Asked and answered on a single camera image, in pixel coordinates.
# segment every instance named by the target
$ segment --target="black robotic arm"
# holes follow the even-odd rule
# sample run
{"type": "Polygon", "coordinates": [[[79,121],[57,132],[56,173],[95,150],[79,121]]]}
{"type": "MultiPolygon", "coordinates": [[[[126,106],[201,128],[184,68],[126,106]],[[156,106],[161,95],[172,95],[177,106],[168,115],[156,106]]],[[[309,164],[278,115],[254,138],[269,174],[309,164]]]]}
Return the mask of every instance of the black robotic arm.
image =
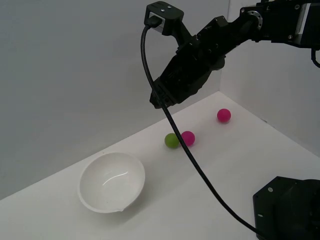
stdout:
{"type": "MultiPolygon", "coordinates": [[[[316,61],[316,51],[320,50],[320,0],[262,0],[242,8],[233,22],[215,17],[194,36],[182,22],[184,12],[166,2],[148,5],[144,22],[152,16],[162,19],[156,30],[175,37],[178,43],[176,55],[154,81],[167,107],[196,94],[212,71],[224,67],[226,54],[247,40],[312,49],[311,59],[320,67],[316,61]]],[[[150,102],[160,108],[153,93],[150,102]]]]}

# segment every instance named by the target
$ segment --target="cable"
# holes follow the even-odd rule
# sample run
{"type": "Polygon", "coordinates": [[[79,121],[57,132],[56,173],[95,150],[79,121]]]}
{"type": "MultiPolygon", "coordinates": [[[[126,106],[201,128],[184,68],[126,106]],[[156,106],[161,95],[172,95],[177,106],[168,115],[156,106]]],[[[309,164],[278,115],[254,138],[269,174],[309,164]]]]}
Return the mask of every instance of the cable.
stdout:
{"type": "Polygon", "coordinates": [[[152,24],[150,23],[149,25],[146,25],[142,31],[142,35],[141,35],[141,42],[140,42],[140,50],[141,50],[141,58],[142,58],[142,64],[143,64],[143,68],[146,74],[146,78],[152,88],[153,94],[155,96],[155,98],[157,99],[157,101],[159,102],[166,118],[168,119],[175,135],[177,136],[183,150],[185,151],[186,155],[188,156],[188,158],[190,159],[190,161],[192,162],[194,168],[197,170],[197,172],[199,173],[199,175],[201,176],[201,178],[203,179],[203,181],[205,182],[205,184],[208,186],[208,188],[211,190],[211,192],[213,193],[213,195],[215,196],[215,198],[219,201],[219,203],[236,219],[238,220],[241,224],[243,224],[245,227],[247,227],[248,229],[250,229],[251,231],[253,231],[254,233],[258,234],[259,236],[263,237],[264,239],[266,239],[266,237],[264,236],[264,234],[259,231],[258,229],[256,229],[255,227],[251,226],[249,223],[247,223],[245,220],[243,220],[241,217],[239,217],[226,203],[225,201],[221,198],[221,196],[217,193],[216,189],[214,188],[214,186],[211,184],[211,182],[209,181],[209,179],[207,178],[207,176],[205,175],[205,173],[202,171],[202,169],[200,168],[199,164],[197,163],[197,161],[195,160],[194,156],[191,154],[189,148],[187,147],[187,145],[185,144],[176,123],[174,122],[165,102],[160,98],[158,92],[157,92],[157,87],[152,79],[149,67],[148,67],[148,63],[147,63],[147,57],[146,57],[146,48],[145,48],[145,44],[146,44],[146,35],[148,30],[151,27],[157,27],[159,25],[154,24],[154,22],[152,22],[152,24]]]}
{"type": "Polygon", "coordinates": [[[311,49],[311,60],[314,63],[314,65],[316,65],[318,68],[320,68],[320,63],[317,62],[317,59],[316,59],[316,50],[315,49],[311,49]]]}

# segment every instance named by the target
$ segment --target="white wall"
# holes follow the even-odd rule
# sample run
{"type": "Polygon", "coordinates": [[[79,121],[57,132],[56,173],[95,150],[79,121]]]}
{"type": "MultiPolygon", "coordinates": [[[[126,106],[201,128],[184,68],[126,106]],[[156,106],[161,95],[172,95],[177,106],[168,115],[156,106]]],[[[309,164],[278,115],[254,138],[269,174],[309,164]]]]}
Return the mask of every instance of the white wall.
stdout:
{"type": "MultiPolygon", "coordinates": [[[[231,0],[229,21],[256,1],[231,0]]],[[[226,57],[220,90],[320,156],[320,69],[309,49],[248,41],[226,57]]]]}
{"type": "MultiPolygon", "coordinates": [[[[0,0],[0,199],[161,120],[140,59],[152,0],[0,0]]],[[[229,1],[173,0],[197,33],[229,1]]],[[[173,37],[147,36],[156,78],[173,37]]],[[[214,72],[176,112],[219,88],[214,72]]]]}

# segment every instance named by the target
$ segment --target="white table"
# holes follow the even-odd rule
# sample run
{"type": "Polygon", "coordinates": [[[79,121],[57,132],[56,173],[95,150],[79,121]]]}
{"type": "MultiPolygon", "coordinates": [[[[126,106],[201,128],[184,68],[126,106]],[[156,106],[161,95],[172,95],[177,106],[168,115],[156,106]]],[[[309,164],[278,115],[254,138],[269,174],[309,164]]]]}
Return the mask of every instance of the white table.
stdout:
{"type": "MultiPolygon", "coordinates": [[[[276,176],[320,179],[320,159],[217,92],[176,113],[180,130],[224,200],[254,225],[252,195],[276,176]],[[231,110],[229,124],[216,113],[231,110]]],[[[182,148],[164,146],[162,120],[0,201],[2,240],[255,240],[217,202],[182,148]],[[146,173],[141,196],[124,212],[100,214],[77,196],[83,168],[108,152],[138,157],[146,173]]]]}

